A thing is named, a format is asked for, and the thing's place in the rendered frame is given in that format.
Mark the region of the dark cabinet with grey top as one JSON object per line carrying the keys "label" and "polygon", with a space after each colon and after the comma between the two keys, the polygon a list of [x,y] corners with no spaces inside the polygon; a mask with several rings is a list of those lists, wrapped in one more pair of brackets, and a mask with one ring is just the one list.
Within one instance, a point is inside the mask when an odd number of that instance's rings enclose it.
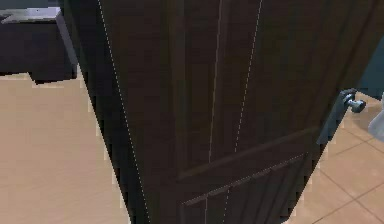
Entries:
{"label": "dark cabinet with grey top", "polygon": [[36,84],[77,78],[78,60],[59,7],[0,10],[0,76]]}

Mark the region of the white rounded object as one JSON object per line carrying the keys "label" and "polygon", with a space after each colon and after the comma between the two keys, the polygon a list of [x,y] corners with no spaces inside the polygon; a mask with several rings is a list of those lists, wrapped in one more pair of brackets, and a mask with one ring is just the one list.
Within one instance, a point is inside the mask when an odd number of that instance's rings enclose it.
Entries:
{"label": "white rounded object", "polygon": [[369,123],[368,132],[377,140],[384,142],[384,94],[381,99],[382,108]]}

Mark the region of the dark brown room door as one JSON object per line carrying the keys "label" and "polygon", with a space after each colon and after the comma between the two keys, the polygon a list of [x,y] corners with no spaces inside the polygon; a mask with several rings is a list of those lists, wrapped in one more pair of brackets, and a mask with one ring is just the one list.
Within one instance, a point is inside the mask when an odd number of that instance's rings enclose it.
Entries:
{"label": "dark brown room door", "polygon": [[61,0],[131,224],[283,224],[384,0]]}

